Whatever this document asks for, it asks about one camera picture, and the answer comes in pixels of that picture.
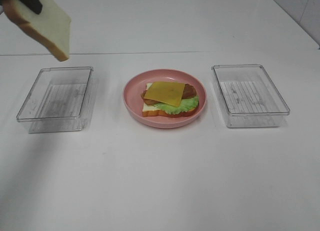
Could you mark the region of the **pink round plate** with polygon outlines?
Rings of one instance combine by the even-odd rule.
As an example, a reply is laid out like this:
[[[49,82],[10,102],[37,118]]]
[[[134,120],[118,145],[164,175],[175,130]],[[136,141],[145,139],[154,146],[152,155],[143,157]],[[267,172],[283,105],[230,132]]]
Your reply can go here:
[[[145,90],[147,83],[156,81],[192,85],[199,96],[199,105],[195,112],[191,116],[182,117],[143,117],[143,100],[140,94]],[[173,129],[190,124],[203,113],[207,104],[207,93],[203,84],[188,73],[175,69],[154,69],[142,72],[127,82],[123,90],[123,101],[130,115],[140,123],[154,128]]]

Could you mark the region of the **clear left plastic tray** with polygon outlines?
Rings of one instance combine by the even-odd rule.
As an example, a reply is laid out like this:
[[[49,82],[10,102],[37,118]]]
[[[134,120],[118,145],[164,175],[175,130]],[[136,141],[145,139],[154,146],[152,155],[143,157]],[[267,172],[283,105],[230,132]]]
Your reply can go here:
[[[87,128],[96,95],[93,71],[90,66],[41,69],[16,121],[30,134]]]

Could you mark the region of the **bread slice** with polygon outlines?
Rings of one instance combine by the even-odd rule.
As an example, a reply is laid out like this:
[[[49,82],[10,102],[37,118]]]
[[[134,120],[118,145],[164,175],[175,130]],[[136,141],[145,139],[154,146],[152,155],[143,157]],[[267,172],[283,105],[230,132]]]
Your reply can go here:
[[[147,90],[151,84],[152,83],[147,83],[145,90]],[[197,107],[191,109],[188,112],[181,112],[179,114],[167,114],[163,110],[156,108],[154,105],[145,104],[143,100],[142,115],[144,117],[153,117],[153,116],[164,116],[164,117],[170,117],[170,118],[188,117],[188,116],[191,116],[196,111]]]
[[[54,0],[39,0],[42,9],[33,12],[20,0],[1,0],[7,18],[26,35],[47,48],[60,62],[69,59],[71,18]]]

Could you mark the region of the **yellow cheese slice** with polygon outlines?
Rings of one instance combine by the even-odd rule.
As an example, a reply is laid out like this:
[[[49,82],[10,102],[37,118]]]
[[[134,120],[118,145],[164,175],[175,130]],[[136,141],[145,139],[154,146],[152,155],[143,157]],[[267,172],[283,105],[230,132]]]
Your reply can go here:
[[[155,81],[147,88],[143,98],[178,107],[184,89],[184,83]]]

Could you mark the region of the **clear right plastic tray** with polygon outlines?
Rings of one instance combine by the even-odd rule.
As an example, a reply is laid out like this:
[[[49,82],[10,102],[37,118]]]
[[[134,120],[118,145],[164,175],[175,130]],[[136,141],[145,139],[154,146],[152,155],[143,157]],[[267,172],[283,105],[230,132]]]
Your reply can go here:
[[[261,64],[214,65],[213,88],[228,128],[279,127],[290,108]]]

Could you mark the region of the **green lettuce leaf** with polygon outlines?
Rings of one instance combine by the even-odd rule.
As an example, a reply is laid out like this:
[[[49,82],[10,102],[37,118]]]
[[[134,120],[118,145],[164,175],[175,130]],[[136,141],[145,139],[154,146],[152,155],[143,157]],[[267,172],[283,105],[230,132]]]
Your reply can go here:
[[[182,112],[188,112],[199,105],[199,97],[196,95],[191,98],[182,99],[180,105],[175,107],[166,103],[156,103],[154,106],[169,115],[177,115]]]

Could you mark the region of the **bacon strip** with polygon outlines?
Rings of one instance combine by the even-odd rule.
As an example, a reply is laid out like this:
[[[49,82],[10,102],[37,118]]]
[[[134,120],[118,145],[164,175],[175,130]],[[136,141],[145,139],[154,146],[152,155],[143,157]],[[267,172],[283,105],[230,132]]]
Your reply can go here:
[[[146,105],[155,105],[155,104],[159,103],[159,101],[144,98],[146,92],[147,92],[147,91],[144,90],[144,91],[140,94],[141,98],[143,99],[143,102],[144,102]],[[190,85],[190,84],[185,84],[181,99],[182,99],[182,100],[183,100],[183,99],[190,99],[190,98],[195,97],[196,95],[197,95],[196,89],[195,89],[192,85]]]

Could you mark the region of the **clear plastic tray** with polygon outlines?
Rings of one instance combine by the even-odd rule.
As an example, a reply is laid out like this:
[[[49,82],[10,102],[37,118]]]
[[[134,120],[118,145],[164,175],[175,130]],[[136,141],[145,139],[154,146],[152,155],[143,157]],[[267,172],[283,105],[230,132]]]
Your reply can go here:
[[[93,71],[90,66],[41,69],[16,121],[30,134],[87,128],[96,95]]]
[[[279,127],[290,108],[261,64],[214,65],[213,88],[228,128]]]

